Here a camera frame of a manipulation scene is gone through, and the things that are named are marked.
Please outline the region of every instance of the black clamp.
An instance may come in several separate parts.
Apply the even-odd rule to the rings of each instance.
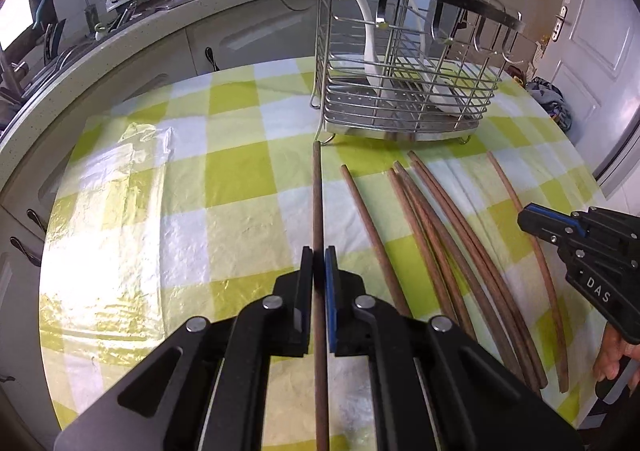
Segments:
[[[334,247],[325,265],[330,350],[369,359],[378,451],[584,448],[569,424],[449,318],[402,317],[368,295],[359,275],[338,269]]]
[[[54,451],[262,446],[271,355],[308,351],[313,251],[273,293],[216,323],[192,317],[73,421]]]
[[[640,218],[595,207],[567,215],[529,204],[518,225],[556,245],[566,280],[626,341],[640,343]]]
[[[234,318],[190,318],[54,451],[260,450],[270,357],[308,351],[312,260],[305,247],[300,269]],[[330,350],[369,360],[378,451],[582,450],[569,424],[448,318],[402,317],[338,269],[334,247],[324,270]]]

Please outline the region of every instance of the stainless steel dish rack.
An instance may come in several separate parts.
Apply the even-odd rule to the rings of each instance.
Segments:
[[[375,16],[367,0],[318,0],[318,133],[468,138],[514,62],[520,15],[498,0],[369,1]]]

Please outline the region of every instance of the bent wooden stick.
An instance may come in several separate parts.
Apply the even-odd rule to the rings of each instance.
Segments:
[[[386,175],[391,182],[391,187],[393,187],[396,196],[398,197],[402,212],[404,213],[404,218],[406,219],[409,227],[411,227],[412,233],[414,234],[415,243],[418,246],[420,257],[422,258],[425,267],[427,267],[427,272],[429,273],[429,277],[431,278],[433,290],[436,293],[436,298],[438,299],[438,303],[440,304],[440,309],[442,310],[442,313],[444,315],[450,318],[454,323],[458,324],[458,317],[456,316],[456,312],[449,297],[449,291],[447,291],[447,287],[442,278],[442,274],[440,273],[440,269],[438,268],[438,264],[436,263],[433,254],[431,254],[431,249],[429,248],[429,244],[424,237],[422,227],[420,227],[420,222],[418,221],[418,218],[416,218],[414,210],[411,208],[411,204],[409,203],[406,194],[404,194],[404,189],[400,184],[399,177],[398,175],[396,175],[396,173],[394,173],[394,170],[392,169],[388,170],[386,172]]]
[[[542,360],[529,332],[529,327],[511,291],[502,278],[502,274],[496,268],[494,261],[476,236],[474,230],[469,226],[466,218],[431,174],[429,169],[415,153],[412,152],[410,157],[414,162],[413,166],[417,176],[428,187],[431,194],[433,194],[434,198],[442,207],[453,228],[459,235],[460,240],[462,240],[465,245],[469,256],[471,256],[472,261],[478,268],[478,272],[482,276],[482,280],[484,280],[494,300],[500,317],[505,323],[513,348],[523,368],[527,383],[533,390],[543,389],[548,384],[548,380],[544,366],[542,365]]]
[[[385,245],[380,239],[380,235],[376,230],[376,226],[371,219],[369,211],[367,211],[367,206],[365,205],[362,196],[360,196],[360,192],[358,191],[356,182],[354,182],[347,166],[341,166],[340,171],[342,171],[342,176],[347,182],[347,186],[349,187],[351,196],[353,197],[353,201],[356,204],[356,208],[358,209],[358,213],[360,214],[362,223],[364,224],[367,234],[369,235],[369,240],[371,241],[371,244],[373,246],[373,252],[376,254],[376,259],[378,260],[380,267],[382,267],[382,275],[385,278],[386,286],[389,289],[391,299],[394,302],[396,310],[398,310],[400,315],[403,315],[405,317],[413,317],[411,314],[411,309],[409,308],[409,304],[404,297],[404,292],[402,292],[402,287],[400,287],[400,282],[398,281],[396,271],[394,271],[394,268],[391,265],[391,261],[386,254]]]
[[[522,370],[520,369],[520,365],[518,364],[516,356],[513,353],[513,349],[511,348],[509,339],[502,329],[500,320],[498,319],[498,316],[496,315],[491,303],[487,299],[487,296],[485,296],[484,290],[482,289],[478,278],[471,270],[468,262],[466,262],[465,257],[463,256],[456,242],[453,240],[450,232],[447,230],[447,227],[445,227],[445,225],[442,223],[441,219],[437,216],[436,212],[431,207],[431,204],[427,201],[427,198],[424,197],[418,186],[409,176],[409,173],[405,171],[402,165],[396,162],[394,164],[394,168],[402,179],[404,188],[409,191],[414,201],[420,204],[422,210],[429,217],[440,239],[442,240],[442,243],[445,245],[445,247],[449,251],[449,254],[451,254],[463,276],[465,277],[465,280],[469,285],[469,289],[474,295],[474,298],[478,303],[478,307],[482,312],[482,317],[484,317],[484,321],[489,328],[489,332],[494,338],[495,346],[498,348],[498,353],[502,358],[504,366],[508,368],[511,373],[516,375],[520,380],[523,380]]]
[[[442,246],[440,237],[438,236],[436,229],[431,223],[426,212],[424,212],[422,207],[420,207],[420,204],[416,200],[414,200],[414,197],[409,192],[409,190],[404,187],[402,180],[399,178],[398,180],[402,188],[404,189],[405,194],[409,198],[409,202],[414,208],[416,215],[418,216],[418,221],[420,222],[420,225],[424,230],[428,243],[433,249],[433,253],[435,254],[438,265],[440,266],[440,270],[442,271],[442,277],[444,278],[444,283],[447,287],[447,290],[449,291],[449,297],[451,298],[451,302],[453,303],[453,310],[456,312],[456,316],[458,317],[460,326],[462,326],[463,330],[469,337],[471,337],[474,341],[478,341],[476,330],[474,329],[474,324],[471,322],[471,317],[469,316],[469,310],[466,309],[465,300],[460,293],[458,282],[453,275],[449,259],[447,258],[447,254],[444,251],[444,247]]]
[[[494,165],[494,168],[502,180],[504,187],[507,189],[509,196],[511,197],[511,201],[513,202],[514,207],[517,212],[522,211],[522,203],[520,202],[520,198],[509,182],[507,175],[500,167],[500,164],[497,160],[495,160],[494,154],[491,152],[487,153],[487,157],[491,161],[491,164]],[[566,354],[566,340],[564,338],[564,325],[562,323],[562,314],[560,313],[560,307],[558,304],[558,295],[556,294],[556,288],[554,287],[553,278],[551,278],[551,273],[549,272],[549,267],[546,264],[545,255],[542,253],[542,249],[540,248],[540,244],[538,240],[529,235],[529,241],[531,242],[531,246],[533,248],[533,253],[536,255],[536,260],[538,262],[538,266],[540,267],[540,274],[542,274],[542,280],[545,284],[546,295],[549,297],[549,304],[551,305],[551,317],[554,320],[554,327],[556,329],[556,339],[558,340],[558,349],[559,349],[559,357],[560,359],[556,362],[556,373],[558,374],[558,386],[560,388],[560,393],[566,393],[569,391],[569,360]]]
[[[314,378],[316,399],[316,449],[329,451],[329,387],[326,361],[326,310],[324,307],[324,221],[322,214],[322,164],[320,143],[313,144],[312,229],[314,249]]]

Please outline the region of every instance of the yellow and white tablecloth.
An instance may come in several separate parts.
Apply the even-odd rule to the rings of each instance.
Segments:
[[[47,232],[40,337],[49,391],[68,425],[187,318],[236,315],[298,267],[311,244],[308,105],[314,60],[242,66],[178,82],[96,116],[66,168]],[[578,423],[593,404],[590,367],[604,320],[564,281],[545,244],[568,343],[570,391],[554,368],[555,333],[542,278],[516,211],[486,157],[493,151],[524,204],[562,212],[603,203],[560,129],[511,79],[468,144],[399,145],[338,136],[322,148],[324,231],[342,269],[390,301],[340,165],[364,196],[415,317],[438,312],[431,281],[384,174],[410,148],[468,218],[522,309],[549,385],[545,400]],[[497,355],[464,289],[479,341]],[[314,449],[313,358],[275,359],[264,446]],[[374,449],[364,357],[332,357],[332,449]]]

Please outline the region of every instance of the sink faucet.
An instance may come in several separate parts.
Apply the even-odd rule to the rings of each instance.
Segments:
[[[86,5],[84,9],[84,18],[86,19],[86,24],[89,27],[89,33],[93,34],[95,32],[95,26],[100,22],[98,18],[98,11],[94,4],[89,4],[89,0],[84,0],[84,4]]]

